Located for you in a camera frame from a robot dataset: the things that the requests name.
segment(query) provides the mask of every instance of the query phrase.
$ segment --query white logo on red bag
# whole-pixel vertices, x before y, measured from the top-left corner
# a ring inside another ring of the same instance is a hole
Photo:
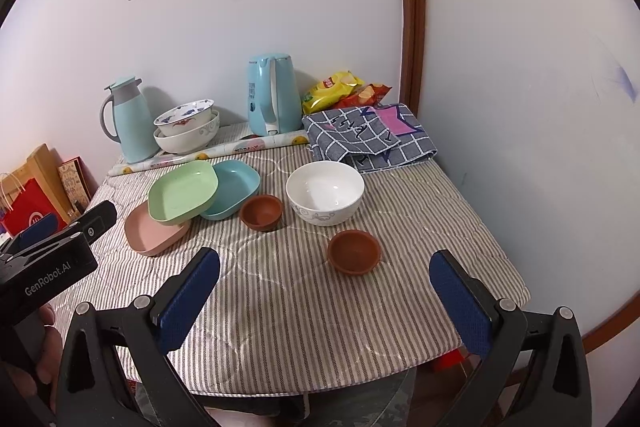
[[[29,216],[29,226],[33,225],[33,223],[37,223],[43,217],[44,216],[41,213],[34,212],[33,214],[31,214],[31,216]]]

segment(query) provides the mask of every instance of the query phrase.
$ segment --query blue plate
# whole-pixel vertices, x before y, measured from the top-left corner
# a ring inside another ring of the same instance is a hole
[[[214,203],[200,215],[219,221],[240,210],[249,197],[260,188],[260,174],[240,160],[226,160],[213,165],[218,176],[218,190]]]

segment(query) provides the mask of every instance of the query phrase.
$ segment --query bowl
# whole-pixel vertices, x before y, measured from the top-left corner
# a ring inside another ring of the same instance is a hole
[[[133,251],[153,257],[181,239],[190,225],[191,219],[170,227],[154,221],[149,216],[148,201],[145,201],[127,216],[124,222],[124,233]]]
[[[163,136],[160,129],[156,129],[154,132],[156,143],[163,151],[171,154],[187,154],[202,149],[214,139],[220,129],[219,113],[214,110],[212,114],[213,120],[175,136]]]
[[[329,263],[347,275],[364,275],[380,262],[380,242],[362,230],[338,232],[326,249]]]
[[[293,171],[286,191],[291,207],[304,221],[330,227],[356,212],[364,194],[364,180],[344,163],[312,162]]]
[[[213,118],[213,100],[183,103],[169,109],[154,120],[164,136],[175,136],[202,126]]]
[[[218,191],[213,204],[200,214],[210,221],[225,219],[258,192],[260,174],[240,160],[226,160],[213,165],[218,177]]]
[[[203,160],[185,163],[160,176],[149,189],[149,216],[177,225],[207,210],[215,200],[218,177]]]
[[[268,232],[277,227],[284,205],[279,198],[261,194],[249,198],[240,209],[241,221],[252,230]]]

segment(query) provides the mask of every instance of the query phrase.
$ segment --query screw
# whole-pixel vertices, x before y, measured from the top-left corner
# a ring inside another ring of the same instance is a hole
[[[560,308],[559,314],[562,318],[564,319],[572,319],[574,318],[574,312],[572,312],[569,308],[567,308],[566,306],[562,306]]]
[[[146,308],[147,306],[149,306],[149,302],[151,302],[151,297],[149,297],[148,295],[139,295],[134,299],[133,305],[137,309],[141,310],[142,308]]]
[[[516,303],[511,299],[500,299],[500,308],[506,312],[513,312],[516,309]]]
[[[78,304],[78,306],[76,306],[76,313],[78,315],[84,315],[87,311],[89,311],[90,307],[91,306],[88,302],[81,302],[80,304]]]

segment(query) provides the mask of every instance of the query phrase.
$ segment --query human hand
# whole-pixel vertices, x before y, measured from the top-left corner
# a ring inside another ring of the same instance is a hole
[[[49,406],[56,412],[56,388],[58,386],[58,372],[62,360],[62,336],[53,327],[56,322],[56,313],[50,304],[45,304],[38,310],[40,319],[45,325],[45,337],[42,343],[40,360],[36,364],[36,374],[42,383],[51,384],[51,400]],[[5,364],[4,368],[14,381],[14,385],[23,397],[34,396],[38,390],[31,375],[26,371]]]

